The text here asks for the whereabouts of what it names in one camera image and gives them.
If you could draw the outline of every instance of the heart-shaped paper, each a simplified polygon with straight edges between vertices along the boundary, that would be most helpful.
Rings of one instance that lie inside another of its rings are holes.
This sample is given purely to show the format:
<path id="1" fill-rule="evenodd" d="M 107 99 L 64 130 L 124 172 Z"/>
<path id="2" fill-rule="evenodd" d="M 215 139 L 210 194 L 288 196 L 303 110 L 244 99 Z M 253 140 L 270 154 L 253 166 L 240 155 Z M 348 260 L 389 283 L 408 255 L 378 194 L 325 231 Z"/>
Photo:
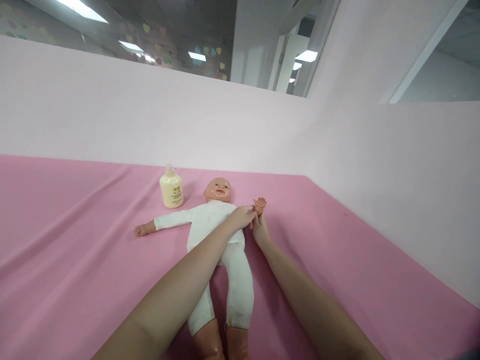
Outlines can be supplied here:
<path id="1" fill-rule="evenodd" d="M 49 34 L 47 33 L 47 30 L 44 27 L 39 27 L 38 31 L 40 34 L 42 34 L 44 37 L 47 37 Z"/>
<path id="2" fill-rule="evenodd" d="M 12 12 L 12 7 L 6 3 L 0 4 L 0 13 L 10 14 Z"/>

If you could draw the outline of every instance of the pink sheet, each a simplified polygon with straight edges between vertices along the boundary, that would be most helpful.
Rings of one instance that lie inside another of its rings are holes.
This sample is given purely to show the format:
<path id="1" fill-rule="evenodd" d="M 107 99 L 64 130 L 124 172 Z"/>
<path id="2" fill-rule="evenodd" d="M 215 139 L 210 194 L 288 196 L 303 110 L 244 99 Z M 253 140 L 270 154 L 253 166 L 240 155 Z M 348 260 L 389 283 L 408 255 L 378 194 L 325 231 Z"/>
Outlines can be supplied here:
<path id="1" fill-rule="evenodd" d="M 216 176 L 230 180 L 235 205 L 265 197 L 274 240 L 387 359 L 452 359 L 479 345 L 477 308 L 308 178 L 176 170 L 183 209 L 201 204 Z M 133 235 L 135 225 L 171 211 L 162 205 L 162 173 L 154 166 L 0 156 L 0 359 L 89 359 L 186 254 L 189 225 Z M 315 359 L 248 231 L 245 252 L 255 290 L 252 359 Z M 218 267 L 210 288 L 221 323 L 226 285 Z M 186 326 L 166 358 L 195 358 Z"/>

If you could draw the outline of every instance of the doll leg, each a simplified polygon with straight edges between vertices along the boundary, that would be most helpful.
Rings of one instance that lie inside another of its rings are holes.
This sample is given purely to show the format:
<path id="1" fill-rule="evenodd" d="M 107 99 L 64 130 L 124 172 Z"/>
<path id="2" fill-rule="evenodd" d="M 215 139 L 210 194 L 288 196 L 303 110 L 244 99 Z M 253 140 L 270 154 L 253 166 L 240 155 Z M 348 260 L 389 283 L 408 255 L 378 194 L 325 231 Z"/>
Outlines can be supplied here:
<path id="1" fill-rule="evenodd" d="M 228 274 L 225 328 L 228 359 L 250 360 L 248 329 L 254 308 L 254 286 L 244 244 L 228 244 L 221 261 Z"/>
<path id="2" fill-rule="evenodd" d="M 188 317 L 188 329 L 198 355 L 203 360 L 225 360 L 219 323 L 215 318 L 214 306 L 210 297 L 210 284 L 205 288 L 200 301 Z"/>
<path id="3" fill-rule="evenodd" d="M 195 336 L 201 328 L 203 328 L 208 322 L 215 318 L 214 305 L 212 304 L 212 298 L 210 297 L 210 283 L 205 288 L 205 291 L 201 295 L 198 304 L 193 309 L 193 312 L 188 317 L 188 329 L 190 334 Z"/>
<path id="4" fill-rule="evenodd" d="M 234 328 L 247 330 L 254 308 L 254 285 L 244 244 L 227 244 L 221 261 L 228 274 L 226 323 Z"/>

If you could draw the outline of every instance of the bottle label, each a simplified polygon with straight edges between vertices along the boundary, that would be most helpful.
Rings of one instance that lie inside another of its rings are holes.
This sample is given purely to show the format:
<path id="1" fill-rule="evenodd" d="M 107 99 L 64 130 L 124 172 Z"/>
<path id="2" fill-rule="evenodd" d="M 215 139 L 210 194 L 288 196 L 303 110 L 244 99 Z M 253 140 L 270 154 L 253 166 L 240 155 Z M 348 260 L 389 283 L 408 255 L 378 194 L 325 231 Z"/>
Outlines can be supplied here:
<path id="1" fill-rule="evenodd" d="M 170 195 L 172 204 L 179 204 L 183 200 L 183 191 L 180 185 L 173 188 L 173 195 Z"/>

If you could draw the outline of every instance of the baby doll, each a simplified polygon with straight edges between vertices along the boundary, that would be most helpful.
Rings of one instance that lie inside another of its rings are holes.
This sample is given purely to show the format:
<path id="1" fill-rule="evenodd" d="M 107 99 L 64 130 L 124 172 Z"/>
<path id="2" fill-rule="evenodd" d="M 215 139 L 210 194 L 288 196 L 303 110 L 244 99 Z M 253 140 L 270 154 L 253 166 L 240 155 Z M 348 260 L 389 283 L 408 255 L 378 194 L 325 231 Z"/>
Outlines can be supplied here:
<path id="1" fill-rule="evenodd" d="M 139 225 L 135 235 L 145 236 L 161 229 L 191 223 L 187 250 L 197 246 L 213 229 L 222 223 L 235 209 L 230 204 L 230 183 L 218 177 L 210 181 L 203 195 L 206 203 L 189 210 L 173 212 Z M 263 197 L 253 200 L 254 211 L 260 215 L 267 202 Z M 249 262 L 244 253 L 245 237 L 242 230 L 228 240 L 219 265 L 225 265 L 228 274 L 226 300 L 226 340 L 230 360 L 250 359 L 248 355 L 248 329 L 254 307 L 254 288 Z M 188 318 L 188 329 L 202 359 L 223 359 L 219 326 L 215 318 L 210 284 L 206 286 L 200 301 Z"/>

